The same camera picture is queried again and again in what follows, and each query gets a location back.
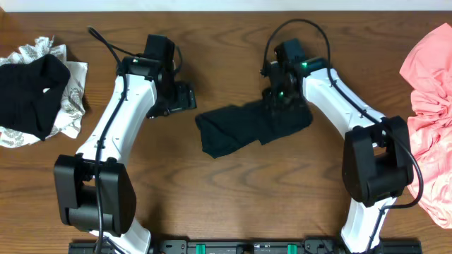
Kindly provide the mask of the black shirt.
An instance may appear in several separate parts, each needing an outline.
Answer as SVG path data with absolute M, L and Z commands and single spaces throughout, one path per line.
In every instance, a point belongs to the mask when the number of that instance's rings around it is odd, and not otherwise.
M 254 141 L 265 145 L 292 135 L 308 127 L 312 121 L 312 113 L 303 101 L 282 111 L 272 111 L 262 101 L 243 106 L 230 105 L 195 118 L 201 134 L 202 150 L 214 159 L 229 155 Z

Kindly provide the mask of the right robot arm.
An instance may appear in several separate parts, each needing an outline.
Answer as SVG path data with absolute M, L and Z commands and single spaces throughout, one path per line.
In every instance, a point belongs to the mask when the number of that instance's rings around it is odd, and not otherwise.
M 344 139 L 342 180 L 351 201 L 335 253 L 383 253 L 386 214 L 414 179 L 406 122 L 363 102 L 326 59 L 266 62 L 261 73 L 270 80 L 263 96 L 273 112 L 310 102 Z

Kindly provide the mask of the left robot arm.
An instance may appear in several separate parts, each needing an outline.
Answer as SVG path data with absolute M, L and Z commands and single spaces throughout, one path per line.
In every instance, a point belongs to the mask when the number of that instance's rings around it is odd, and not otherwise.
M 135 218 L 136 194 L 126 165 L 144 119 L 196 108 L 191 83 L 177 68 L 143 57 L 124 57 L 114 92 L 90 137 L 74 155 L 59 155 L 54 182 L 63 224 L 100 237 L 81 253 L 149 253 L 151 233 Z

